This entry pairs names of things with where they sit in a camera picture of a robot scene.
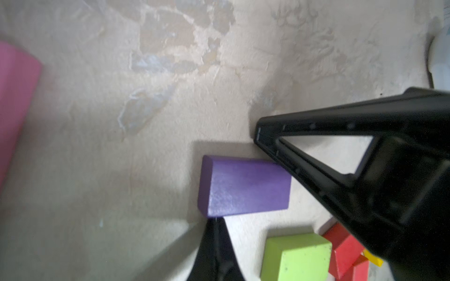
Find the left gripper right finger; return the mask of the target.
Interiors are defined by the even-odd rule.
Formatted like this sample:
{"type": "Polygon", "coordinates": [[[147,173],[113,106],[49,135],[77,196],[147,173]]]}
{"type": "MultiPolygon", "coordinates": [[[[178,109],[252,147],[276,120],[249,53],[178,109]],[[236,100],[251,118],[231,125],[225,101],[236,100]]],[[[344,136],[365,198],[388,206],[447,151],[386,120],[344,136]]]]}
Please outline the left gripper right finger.
{"type": "Polygon", "coordinates": [[[397,281],[450,278],[450,95],[397,96],[260,118],[254,142],[297,179],[397,281]],[[370,136],[354,174],[287,141],[370,136]]]}

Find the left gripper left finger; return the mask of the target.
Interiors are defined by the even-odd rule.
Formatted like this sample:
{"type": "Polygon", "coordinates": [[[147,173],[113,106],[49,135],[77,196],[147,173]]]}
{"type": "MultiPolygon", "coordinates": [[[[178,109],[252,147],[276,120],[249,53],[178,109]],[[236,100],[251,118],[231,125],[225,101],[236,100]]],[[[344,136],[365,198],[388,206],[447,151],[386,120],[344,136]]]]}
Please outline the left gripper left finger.
{"type": "Polygon", "coordinates": [[[243,281],[226,221],[210,218],[199,246],[189,281],[243,281]]]}

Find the red long block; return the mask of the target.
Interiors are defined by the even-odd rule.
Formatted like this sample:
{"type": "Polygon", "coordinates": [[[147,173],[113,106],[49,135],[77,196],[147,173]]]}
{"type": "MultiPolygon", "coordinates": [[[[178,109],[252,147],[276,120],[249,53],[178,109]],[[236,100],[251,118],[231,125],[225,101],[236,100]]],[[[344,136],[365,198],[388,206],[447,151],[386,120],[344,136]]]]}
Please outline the red long block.
{"type": "Polygon", "coordinates": [[[338,222],[323,237],[332,243],[329,273],[335,279],[340,279],[361,256],[364,246],[338,222]]]}

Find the purple block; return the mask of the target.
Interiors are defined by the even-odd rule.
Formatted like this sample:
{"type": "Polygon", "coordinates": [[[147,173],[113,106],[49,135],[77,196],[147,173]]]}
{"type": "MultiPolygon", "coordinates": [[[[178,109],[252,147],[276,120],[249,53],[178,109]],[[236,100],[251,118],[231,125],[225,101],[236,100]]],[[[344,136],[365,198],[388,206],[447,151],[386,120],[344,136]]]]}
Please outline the purple block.
{"type": "Polygon", "coordinates": [[[286,210],[291,175],[262,159],[205,155],[198,209],[207,218],[286,210]]]}

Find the red small block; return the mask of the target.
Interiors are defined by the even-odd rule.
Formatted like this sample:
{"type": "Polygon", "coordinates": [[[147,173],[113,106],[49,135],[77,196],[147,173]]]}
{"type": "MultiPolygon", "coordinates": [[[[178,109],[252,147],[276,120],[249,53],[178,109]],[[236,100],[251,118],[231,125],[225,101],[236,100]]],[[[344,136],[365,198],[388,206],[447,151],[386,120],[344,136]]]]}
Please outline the red small block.
{"type": "Polygon", "coordinates": [[[369,264],[365,256],[359,256],[340,281],[368,281],[369,264]]]}

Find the lime green block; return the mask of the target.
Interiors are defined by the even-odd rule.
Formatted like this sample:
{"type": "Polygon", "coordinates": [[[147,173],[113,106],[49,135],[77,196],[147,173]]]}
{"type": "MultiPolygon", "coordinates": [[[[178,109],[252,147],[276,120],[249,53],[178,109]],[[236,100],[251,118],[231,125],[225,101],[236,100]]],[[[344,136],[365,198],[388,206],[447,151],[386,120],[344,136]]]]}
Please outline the lime green block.
{"type": "Polygon", "coordinates": [[[315,234],[267,238],[262,281],[325,281],[329,275],[332,243],[315,234]]]}

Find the pink block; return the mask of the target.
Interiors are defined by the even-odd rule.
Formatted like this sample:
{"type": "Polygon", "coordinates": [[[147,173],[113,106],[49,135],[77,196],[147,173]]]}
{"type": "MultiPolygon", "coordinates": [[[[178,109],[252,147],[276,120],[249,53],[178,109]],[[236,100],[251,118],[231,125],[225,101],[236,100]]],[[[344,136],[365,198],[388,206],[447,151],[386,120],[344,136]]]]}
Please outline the pink block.
{"type": "Polygon", "coordinates": [[[37,58],[1,42],[1,186],[6,181],[41,72],[42,63],[37,58]]]}

